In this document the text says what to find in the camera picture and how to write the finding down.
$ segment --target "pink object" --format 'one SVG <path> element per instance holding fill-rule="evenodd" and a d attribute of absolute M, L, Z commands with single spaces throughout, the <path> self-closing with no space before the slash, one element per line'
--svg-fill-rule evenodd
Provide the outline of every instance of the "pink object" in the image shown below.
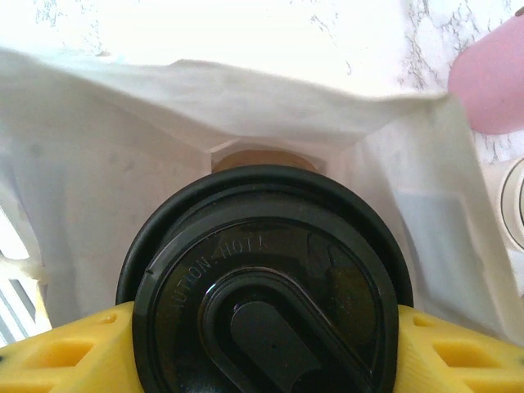
<path fill-rule="evenodd" d="M 462 101 L 472 129 L 511 133 L 524 129 L 524 7 L 461 53 L 448 89 Z"/>

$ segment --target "marble surface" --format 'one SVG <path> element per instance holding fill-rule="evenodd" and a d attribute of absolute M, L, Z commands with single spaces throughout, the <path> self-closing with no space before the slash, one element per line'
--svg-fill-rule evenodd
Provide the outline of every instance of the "marble surface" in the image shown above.
<path fill-rule="evenodd" d="M 0 12 L 0 39 L 135 63 L 166 64 L 186 56 L 266 62 L 269 70 L 285 63 L 291 74 L 309 67 L 382 93 L 444 91 L 454 58 L 524 5 L 518 0 L 246 3 L 0 0 L 0 9 L 10 10 Z M 524 131 L 474 138 L 486 162 L 524 154 Z"/>

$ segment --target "black lid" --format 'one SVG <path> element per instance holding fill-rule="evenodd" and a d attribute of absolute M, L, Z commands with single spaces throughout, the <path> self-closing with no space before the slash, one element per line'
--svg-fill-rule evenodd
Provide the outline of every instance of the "black lid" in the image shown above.
<path fill-rule="evenodd" d="M 138 291 L 124 291 L 136 292 L 145 392 L 392 391 L 395 291 L 410 302 L 411 288 L 367 205 L 322 176 L 273 166 L 213 174 L 181 194 L 159 211 L 193 203 L 165 221 L 156 247 L 142 232 L 133 246 L 143 249 L 129 253 L 149 252 Z M 129 261 L 121 280 L 140 269 Z"/>

